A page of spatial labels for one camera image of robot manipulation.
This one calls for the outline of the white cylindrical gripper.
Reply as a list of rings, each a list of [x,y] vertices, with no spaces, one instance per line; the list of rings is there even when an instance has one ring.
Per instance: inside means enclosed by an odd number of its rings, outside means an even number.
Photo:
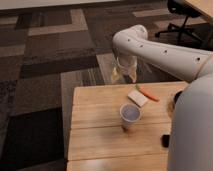
[[[133,83],[136,83],[137,81],[137,57],[136,56],[130,56],[130,55],[121,55],[117,58],[117,65],[119,71],[123,75],[130,75],[130,78]],[[116,67],[113,68],[112,74],[111,74],[111,81],[115,83],[120,79],[120,73],[117,70]]]

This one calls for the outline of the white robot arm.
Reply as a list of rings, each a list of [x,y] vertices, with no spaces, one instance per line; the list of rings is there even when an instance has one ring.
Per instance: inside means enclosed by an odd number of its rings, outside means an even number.
[[[141,24],[116,32],[112,45],[119,74],[135,81],[142,60],[184,85],[171,119],[167,171],[213,171],[213,51],[151,41]]]

